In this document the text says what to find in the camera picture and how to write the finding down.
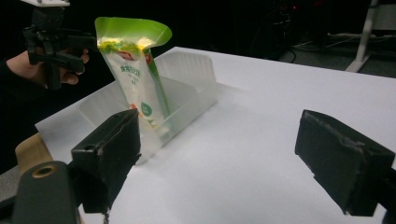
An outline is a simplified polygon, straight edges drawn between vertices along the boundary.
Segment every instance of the drink pouch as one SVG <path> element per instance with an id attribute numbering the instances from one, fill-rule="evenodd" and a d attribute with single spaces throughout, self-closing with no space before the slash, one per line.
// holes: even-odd
<path id="1" fill-rule="evenodd" d="M 97 18 L 95 28 L 98 48 L 129 106 L 155 128 L 170 111 L 150 49 L 165 44 L 171 30 L 156 21 L 107 17 Z"/>

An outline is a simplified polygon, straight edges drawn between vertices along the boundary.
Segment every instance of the clear plastic tray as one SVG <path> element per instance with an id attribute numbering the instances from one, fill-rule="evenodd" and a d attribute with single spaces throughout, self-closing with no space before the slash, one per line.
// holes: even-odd
<path id="1" fill-rule="evenodd" d="M 142 156 L 137 164 L 156 153 L 217 101 L 216 78 L 209 57 L 174 51 L 157 57 L 155 63 L 171 115 L 155 129 L 140 120 Z M 94 127 L 128 108 L 117 81 L 88 96 L 78 105 L 79 113 Z"/>

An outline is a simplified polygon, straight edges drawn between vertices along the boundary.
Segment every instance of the white tabletop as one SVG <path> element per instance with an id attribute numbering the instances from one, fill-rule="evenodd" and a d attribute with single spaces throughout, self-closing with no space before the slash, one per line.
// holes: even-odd
<path id="1" fill-rule="evenodd" d="M 212 59 L 218 101 L 133 167 L 110 223 L 381 223 L 381 205 L 374 217 L 345 216 L 294 146 L 309 109 L 395 150 L 396 79 L 172 50 Z M 83 217 L 87 224 L 102 222 L 99 215 Z"/>

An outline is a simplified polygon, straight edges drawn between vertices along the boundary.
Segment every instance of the floor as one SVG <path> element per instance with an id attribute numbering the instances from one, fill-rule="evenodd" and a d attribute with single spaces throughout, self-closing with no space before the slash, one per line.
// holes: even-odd
<path id="1" fill-rule="evenodd" d="M 329 35 L 325 47 L 319 48 L 307 35 L 303 35 L 279 60 L 345 71 L 355 59 L 359 43 L 360 35 Z M 367 53 L 370 58 L 359 73 L 396 78 L 396 33 L 372 35 Z"/>

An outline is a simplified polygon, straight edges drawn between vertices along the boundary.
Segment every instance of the cable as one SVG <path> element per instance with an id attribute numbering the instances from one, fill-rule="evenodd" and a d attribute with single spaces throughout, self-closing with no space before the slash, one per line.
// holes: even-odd
<path id="1" fill-rule="evenodd" d="M 298 48 L 298 47 L 294 47 L 294 46 L 291 46 L 291 47 L 294 48 L 294 49 L 300 49 L 300 50 L 305 50 L 305 51 L 316 51 L 316 50 L 320 50 L 320 48 L 318 48 L 318 47 L 315 47 L 314 49 Z"/>
<path id="2" fill-rule="evenodd" d="M 357 38 L 357 37 L 356 37 L 356 36 L 353 36 L 353 37 L 351 37 L 351 38 L 349 38 L 349 39 L 347 39 L 347 40 L 338 41 L 338 42 L 336 42 L 336 43 L 334 43 L 334 44 L 330 44 L 330 45 L 326 46 L 325 48 L 329 48 L 329 47 L 332 47 L 332 46 L 334 46 L 334 45 L 338 45 L 338 44 L 347 42 L 347 41 L 352 40 L 352 39 L 355 39 L 355 38 Z"/>
<path id="3" fill-rule="evenodd" d="M 302 46 L 302 45 L 307 45 L 307 44 L 310 44 L 310 43 L 312 43 L 312 42 L 314 42 L 314 41 L 311 40 L 311 41 L 305 42 L 305 43 L 303 43 L 303 44 L 293 45 L 292 47 L 300 47 L 300 46 Z"/>
<path id="4" fill-rule="evenodd" d="M 293 59 L 291 60 L 290 63 L 294 63 L 294 61 L 295 61 L 296 58 L 297 58 L 297 55 L 296 55 L 296 53 L 294 53 L 294 51 L 292 51 L 291 49 L 289 49 L 289 52 L 293 55 Z"/>
<path id="5" fill-rule="evenodd" d="M 271 12 L 269 12 L 267 15 L 263 16 L 262 19 L 260 20 L 259 28 L 257 29 L 257 32 L 256 32 L 256 34 L 253 37 L 253 41 L 251 42 L 250 51 L 249 51 L 250 55 L 251 55 L 251 52 L 253 51 L 254 44 L 256 43 L 257 36 L 259 35 L 260 31 L 262 30 L 262 22 L 265 19 L 267 19 L 269 16 L 274 14 L 279 9 L 281 4 L 282 4 L 282 1 L 279 1 L 279 4 L 275 7 L 275 9 L 272 10 Z"/>
<path id="6" fill-rule="evenodd" d="M 396 35 L 391 35 L 391 36 L 383 36 L 383 37 L 376 37 L 375 39 L 370 38 L 370 43 L 381 43 L 385 42 L 387 40 L 390 40 L 392 38 L 396 37 Z"/>

